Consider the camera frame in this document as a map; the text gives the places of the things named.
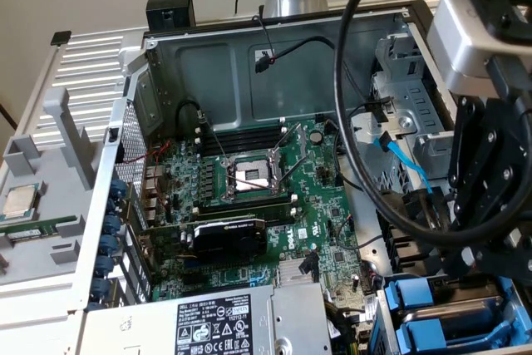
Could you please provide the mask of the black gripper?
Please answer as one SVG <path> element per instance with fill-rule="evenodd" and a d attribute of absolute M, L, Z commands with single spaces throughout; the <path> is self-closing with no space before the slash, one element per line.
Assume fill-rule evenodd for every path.
<path fill-rule="evenodd" d="M 472 271 L 531 282 L 531 197 L 516 206 L 519 190 L 531 188 L 531 76 L 517 56 L 493 56 L 486 70 L 495 97 L 461 96 L 448 170 L 454 215 L 452 229 L 486 229 L 478 244 L 449 249 L 446 274 Z M 487 229 L 511 210 L 500 232 Z"/>

